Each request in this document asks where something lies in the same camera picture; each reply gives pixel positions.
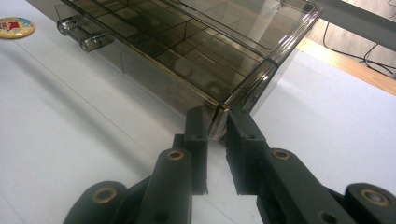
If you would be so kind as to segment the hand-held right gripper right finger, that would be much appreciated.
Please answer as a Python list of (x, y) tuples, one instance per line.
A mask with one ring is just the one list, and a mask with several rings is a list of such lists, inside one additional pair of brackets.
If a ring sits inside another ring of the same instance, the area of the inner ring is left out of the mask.
[(262, 152), (268, 145), (246, 110), (236, 108), (228, 115), (225, 144), (236, 192), (239, 195), (257, 195), (262, 178)]

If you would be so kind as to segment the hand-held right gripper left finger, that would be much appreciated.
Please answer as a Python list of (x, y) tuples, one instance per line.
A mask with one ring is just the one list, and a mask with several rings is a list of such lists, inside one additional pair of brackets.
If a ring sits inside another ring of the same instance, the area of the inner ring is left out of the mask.
[(184, 148), (191, 154), (192, 193), (207, 194), (207, 117), (202, 106), (187, 112), (185, 132), (176, 134), (172, 147)]

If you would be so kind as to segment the smoky transparent storage box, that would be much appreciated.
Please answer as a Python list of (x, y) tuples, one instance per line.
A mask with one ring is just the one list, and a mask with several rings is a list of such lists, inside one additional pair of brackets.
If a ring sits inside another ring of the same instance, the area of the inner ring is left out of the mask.
[(209, 136), (252, 111), (319, 19), (310, 0), (27, 0), (58, 31), (180, 116), (205, 108)]

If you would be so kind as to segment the round yellow cartoon badge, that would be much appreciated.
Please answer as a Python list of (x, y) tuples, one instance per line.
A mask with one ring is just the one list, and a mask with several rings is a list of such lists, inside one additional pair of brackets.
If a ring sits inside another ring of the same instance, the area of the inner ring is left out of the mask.
[(21, 17), (5, 17), (0, 19), (0, 38), (18, 39), (31, 35), (35, 24)]

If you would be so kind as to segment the white metal desk frame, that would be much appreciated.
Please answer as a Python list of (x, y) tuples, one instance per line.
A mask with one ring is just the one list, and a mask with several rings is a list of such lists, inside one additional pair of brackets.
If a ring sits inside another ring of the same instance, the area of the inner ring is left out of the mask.
[(396, 21), (351, 5), (343, 0), (308, 0), (322, 7), (321, 18), (356, 35), (396, 51)]

